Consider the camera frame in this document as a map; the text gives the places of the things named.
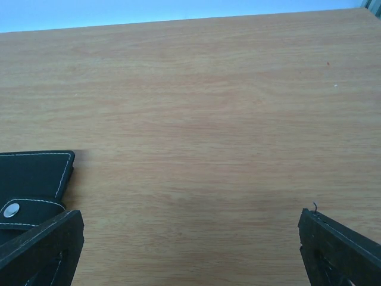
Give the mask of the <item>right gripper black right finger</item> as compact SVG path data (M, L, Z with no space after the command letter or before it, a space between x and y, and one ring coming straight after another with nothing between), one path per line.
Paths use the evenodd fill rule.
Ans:
M380 244L316 209L302 209L298 229L311 285L380 285Z

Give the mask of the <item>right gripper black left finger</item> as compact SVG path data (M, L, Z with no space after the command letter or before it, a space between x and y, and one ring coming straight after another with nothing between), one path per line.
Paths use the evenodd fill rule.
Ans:
M71 285L84 245L80 210L65 211L1 245L1 284L25 285L60 257L48 285Z

